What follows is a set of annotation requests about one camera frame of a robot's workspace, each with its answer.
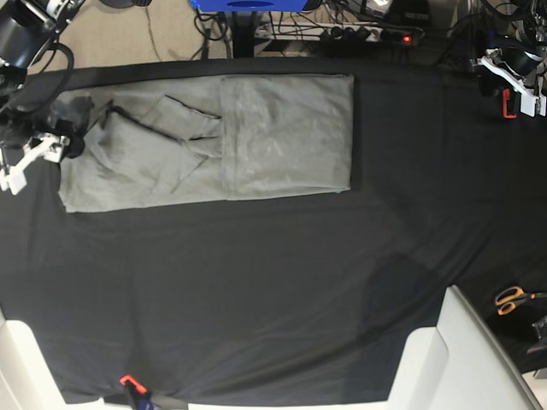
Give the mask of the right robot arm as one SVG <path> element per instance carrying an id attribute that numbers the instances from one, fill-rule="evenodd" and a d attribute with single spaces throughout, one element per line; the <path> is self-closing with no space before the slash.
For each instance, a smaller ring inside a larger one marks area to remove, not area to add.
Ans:
<path id="1" fill-rule="evenodd" d="M 1 2 L 1 190 L 18 195 L 27 185 L 26 169 L 37 159 L 60 163 L 83 152 L 83 135 L 73 122 L 54 125 L 40 118 L 65 90 L 74 70 L 74 53 L 59 42 L 79 13 L 82 1 Z M 17 108 L 27 71 L 46 52 L 65 55 L 68 66 L 52 93 L 34 108 Z"/>

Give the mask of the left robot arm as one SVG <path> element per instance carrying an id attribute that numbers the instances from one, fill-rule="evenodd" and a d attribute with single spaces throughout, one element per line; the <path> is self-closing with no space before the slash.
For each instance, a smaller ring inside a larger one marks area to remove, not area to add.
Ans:
<path id="1" fill-rule="evenodd" d="M 483 96 L 514 120 L 546 116 L 546 2 L 475 1 L 470 68 Z"/>

